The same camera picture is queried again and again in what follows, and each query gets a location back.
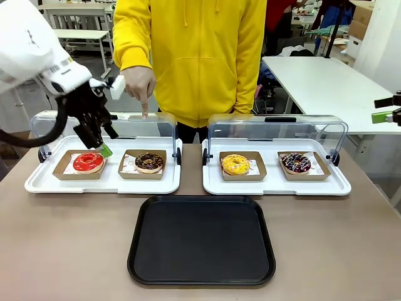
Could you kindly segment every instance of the clear plastic lid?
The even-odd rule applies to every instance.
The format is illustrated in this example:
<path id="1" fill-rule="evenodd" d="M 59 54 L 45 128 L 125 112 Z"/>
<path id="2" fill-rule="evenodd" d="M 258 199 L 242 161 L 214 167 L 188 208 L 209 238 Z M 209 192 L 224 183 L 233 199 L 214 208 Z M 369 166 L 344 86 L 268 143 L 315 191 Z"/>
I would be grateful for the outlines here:
<path id="1" fill-rule="evenodd" d="M 326 157 L 336 162 L 347 132 L 347 124 L 331 115 L 214 115 L 209 119 L 207 159 L 214 143 L 227 139 L 311 139 L 319 142 Z"/>
<path id="2" fill-rule="evenodd" d="M 57 111 L 44 111 L 35 115 L 30 126 L 34 137 L 42 137 L 46 135 L 56 122 Z M 118 139 L 135 139 L 137 137 L 171 137 L 173 155 L 176 157 L 176 121 L 173 115 L 166 113 L 149 114 L 146 119 L 142 118 L 142 113 L 111 113 L 117 119 L 113 121 L 113 128 L 119 135 Z M 58 140 L 64 137 L 76 135 L 74 127 L 79 124 L 78 120 L 73 117 L 68 117 L 67 125 L 63 134 Z M 102 136 L 107 138 L 108 135 L 102 129 Z M 54 148 L 57 141 L 52 142 L 40 148 L 40 152 L 44 157 Z"/>

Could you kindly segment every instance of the donut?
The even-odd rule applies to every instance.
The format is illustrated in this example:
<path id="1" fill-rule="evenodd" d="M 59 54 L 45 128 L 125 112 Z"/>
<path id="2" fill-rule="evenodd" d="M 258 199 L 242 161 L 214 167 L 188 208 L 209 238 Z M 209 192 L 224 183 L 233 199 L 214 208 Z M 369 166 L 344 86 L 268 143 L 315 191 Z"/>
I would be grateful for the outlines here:
<path id="1" fill-rule="evenodd" d="M 99 171 L 105 163 L 103 156 L 97 152 L 86 152 L 79 155 L 73 163 L 79 174 L 93 174 Z"/>
<path id="2" fill-rule="evenodd" d="M 146 152 L 135 159 L 135 168 L 144 174 L 154 174 L 163 167 L 164 160 L 157 154 Z"/>
<path id="3" fill-rule="evenodd" d="M 249 172 L 248 159 L 240 155 L 228 155 L 221 160 L 223 171 L 231 176 L 242 176 Z"/>
<path id="4" fill-rule="evenodd" d="M 311 169 L 311 161 L 296 152 L 286 154 L 280 159 L 286 172 L 290 174 L 306 174 Z"/>

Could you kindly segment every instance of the black serving tray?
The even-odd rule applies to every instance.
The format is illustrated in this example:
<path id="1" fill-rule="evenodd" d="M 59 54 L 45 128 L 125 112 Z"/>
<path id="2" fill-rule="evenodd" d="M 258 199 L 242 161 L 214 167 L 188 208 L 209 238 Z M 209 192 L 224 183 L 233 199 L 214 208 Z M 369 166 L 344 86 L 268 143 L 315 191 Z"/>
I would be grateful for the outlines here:
<path id="1" fill-rule="evenodd" d="M 276 261 L 252 199 L 155 196 L 140 208 L 127 266 L 147 285 L 260 285 Z"/>

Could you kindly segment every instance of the red shirt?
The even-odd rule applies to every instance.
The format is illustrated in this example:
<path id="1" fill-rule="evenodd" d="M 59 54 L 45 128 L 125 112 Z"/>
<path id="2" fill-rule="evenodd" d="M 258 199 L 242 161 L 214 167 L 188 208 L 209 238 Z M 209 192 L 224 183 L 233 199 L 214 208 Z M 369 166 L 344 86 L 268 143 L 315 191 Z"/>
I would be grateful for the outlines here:
<path id="1" fill-rule="evenodd" d="M 268 0 L 266 5 L 266 27 L 273 31 L 288 6 L 294 7 L 297 0 Z"/>

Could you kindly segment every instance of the yellow hoodie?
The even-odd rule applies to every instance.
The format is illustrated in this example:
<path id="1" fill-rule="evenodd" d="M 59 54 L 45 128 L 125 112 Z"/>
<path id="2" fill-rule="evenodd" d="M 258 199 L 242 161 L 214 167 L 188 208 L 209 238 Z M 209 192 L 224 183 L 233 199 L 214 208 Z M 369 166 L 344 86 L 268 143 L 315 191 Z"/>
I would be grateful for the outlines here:
<path id="1" fill-rule="evenodd" d="M 265 15 L 266 0 L 118 0 L 115 63 L 153 67 L 160 109 L 183 124 L 249 114 Z"/>

